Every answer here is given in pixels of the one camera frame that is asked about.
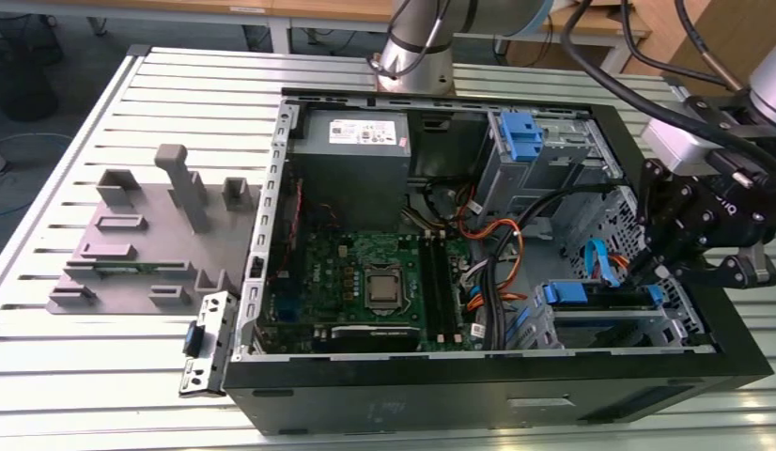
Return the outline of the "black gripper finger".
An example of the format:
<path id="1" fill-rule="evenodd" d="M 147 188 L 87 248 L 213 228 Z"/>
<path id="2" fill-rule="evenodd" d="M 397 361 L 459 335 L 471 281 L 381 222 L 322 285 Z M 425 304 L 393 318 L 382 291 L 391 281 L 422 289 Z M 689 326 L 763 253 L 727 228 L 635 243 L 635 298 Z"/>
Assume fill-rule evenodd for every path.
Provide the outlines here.
<path id="1" fill-rule="evenodd" d="M 627 284 L 647 285 L 659 277 L 655 269 L 667 265 L 677 251 L 675 221 L 683 208 L 685 182 L 657 159 L 645 159 L 639 175 L 637 223 L 642 227 L 642 250 L 627 267 Z"/>
<path id="2" fill-rule="evenodd" d="M 719 288 L 776 286 L 776 266 L 762 243 L 741 247 L 738 253 L 725 257 L 717 266 L 699 258 L 693 262 L 678 262 L 669 267 L 669 271 L 681 282 L 690 284 Z"/>

